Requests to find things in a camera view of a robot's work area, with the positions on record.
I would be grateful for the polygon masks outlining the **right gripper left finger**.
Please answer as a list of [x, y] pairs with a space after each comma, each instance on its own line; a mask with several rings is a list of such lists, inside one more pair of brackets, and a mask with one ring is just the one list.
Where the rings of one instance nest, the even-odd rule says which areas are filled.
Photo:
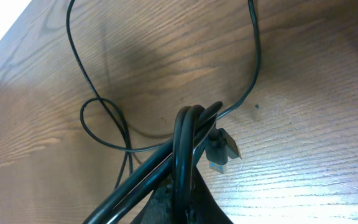
[[173, 224], [172, 207], [173, 180], [169, 175], [152, 192], [145, 207], [131, 221], [131, 224]]

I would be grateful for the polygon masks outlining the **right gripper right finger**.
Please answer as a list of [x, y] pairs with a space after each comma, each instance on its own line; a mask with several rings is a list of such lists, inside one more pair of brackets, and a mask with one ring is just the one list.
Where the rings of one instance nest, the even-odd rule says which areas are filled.
[[191, 168], [190, 186], [185, 188], [185, 223], [233, 224], [213, 198], [196, 167]]

